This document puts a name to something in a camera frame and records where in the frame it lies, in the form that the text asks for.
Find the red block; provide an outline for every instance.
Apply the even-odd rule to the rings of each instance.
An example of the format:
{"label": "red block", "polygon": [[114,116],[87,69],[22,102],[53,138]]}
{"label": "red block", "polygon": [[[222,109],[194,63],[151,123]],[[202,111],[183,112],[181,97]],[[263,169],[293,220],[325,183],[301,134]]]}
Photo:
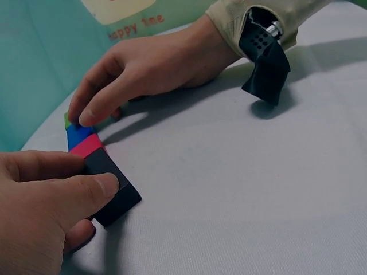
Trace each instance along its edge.
{"label": "red block", "polygon": [[86,158],[98,148],[103,148],[104,150],[106,150],[102,142],[99,140],[98,135],[95,133],[93,135],[90,135],[73,149],[71,149],[70,153]]}

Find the colorful block stack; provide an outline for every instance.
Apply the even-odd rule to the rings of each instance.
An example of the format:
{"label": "colorful block stack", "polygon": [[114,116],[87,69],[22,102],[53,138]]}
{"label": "colorful block stack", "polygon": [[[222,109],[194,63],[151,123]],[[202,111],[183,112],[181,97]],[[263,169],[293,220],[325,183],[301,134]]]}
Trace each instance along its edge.
{"label": "colorful block stack", "polygon": [[66,113],[65,129],[69,152],[82,156],[85,159],[84,175],[109,172],[114,174],[119,180],[119,192],[104,208],[93,216],[102,226],[107,227],[137,205],[142,200],[142,197],[108,156],[94,128],[85,128],[71,124]]}

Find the green block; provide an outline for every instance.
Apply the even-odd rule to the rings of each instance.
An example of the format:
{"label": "green block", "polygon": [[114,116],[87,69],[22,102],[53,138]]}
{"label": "green block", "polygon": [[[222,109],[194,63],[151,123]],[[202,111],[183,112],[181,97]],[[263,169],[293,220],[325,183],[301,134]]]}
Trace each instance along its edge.
{"label": "green block", "polygon": [[68,120],[68,113],[67,112],[64,115],[64,120],[65,120],[65,129],[67,129],[71,125],[71,122]]}

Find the teal background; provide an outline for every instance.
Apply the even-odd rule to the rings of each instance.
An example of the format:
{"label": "teal background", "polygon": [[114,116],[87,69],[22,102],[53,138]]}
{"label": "teal background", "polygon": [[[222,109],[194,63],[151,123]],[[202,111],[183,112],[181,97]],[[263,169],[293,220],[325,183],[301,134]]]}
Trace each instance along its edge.
{"label": "teal background", "polygon": [[[24,145],[83,74],[119,41],[110,41],[108,34],[131,23],[139,29],[135,37],[156,34],[194,21],[214,1],[157,0],[139,14],[103,26],[80,0],[1,0],[0,151]],[[367,6],[367,0],[356,3]],[[142,17],[157,15],[164,23],[143,27]]]}

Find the white table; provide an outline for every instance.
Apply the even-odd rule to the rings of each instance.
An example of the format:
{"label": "white table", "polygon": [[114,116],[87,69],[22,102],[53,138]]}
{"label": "white table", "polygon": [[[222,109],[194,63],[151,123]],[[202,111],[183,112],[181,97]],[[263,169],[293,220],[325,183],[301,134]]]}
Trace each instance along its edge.
{"label": "white table", "polygon": [[[131,104],[101,131],[143,202],[65,274],[366,274],[367,12],[332,3],[300,29],[280,106],[213,83]],[[24,150],[66,151],[63,102]]]}

